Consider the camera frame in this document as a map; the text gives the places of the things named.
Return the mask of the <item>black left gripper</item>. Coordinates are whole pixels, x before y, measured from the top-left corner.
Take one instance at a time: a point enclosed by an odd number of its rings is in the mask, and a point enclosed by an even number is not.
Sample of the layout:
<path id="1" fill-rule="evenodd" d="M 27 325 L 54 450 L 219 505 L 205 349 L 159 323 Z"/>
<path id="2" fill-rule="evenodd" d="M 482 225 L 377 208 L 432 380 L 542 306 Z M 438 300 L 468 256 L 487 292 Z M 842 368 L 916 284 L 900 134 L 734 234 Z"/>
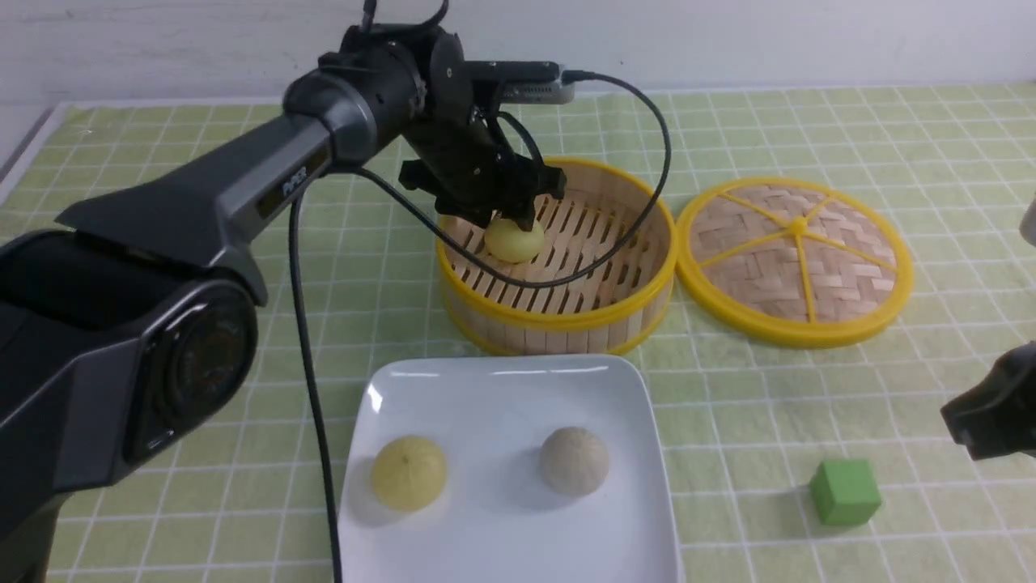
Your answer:
<path id="1" fill-rule="evenodd" d="M 522 232 L 531 232 L 537 197 L 565 194 L 563 170 L 508 144 L 503 104 L 478 107 L 464 66 L 471 60 L 456 34 L 434 28 L 407 47 L 418 59 L 425 95 L 402 133 L 418 159 L 403 164 L 400 184 L 432 195 L 441 215 L 458 215 L 481 229 L 496 215 L 512 215 Z"/>

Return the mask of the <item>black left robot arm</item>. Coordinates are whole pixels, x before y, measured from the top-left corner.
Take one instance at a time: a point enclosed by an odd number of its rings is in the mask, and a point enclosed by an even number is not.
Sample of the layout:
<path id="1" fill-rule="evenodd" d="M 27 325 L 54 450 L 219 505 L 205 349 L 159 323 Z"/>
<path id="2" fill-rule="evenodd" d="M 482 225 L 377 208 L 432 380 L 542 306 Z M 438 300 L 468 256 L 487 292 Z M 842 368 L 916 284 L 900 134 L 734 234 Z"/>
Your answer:
<path id="1" fill-rule="evenodd" d="M 506 154 L 485 122 L 570 103 L 571 82 L 554 62 L 471 62 L 441 28 L 351 29 L 270 121 L 4 244 L 4 582 L 45 580 L 74 493 L 125 479 L 243 386 L 269 299 L 251 244 L 314 181 L 401 137 L 418 152 L 401 181 L 437 211 L 528 224 L 562 172 Z"/>

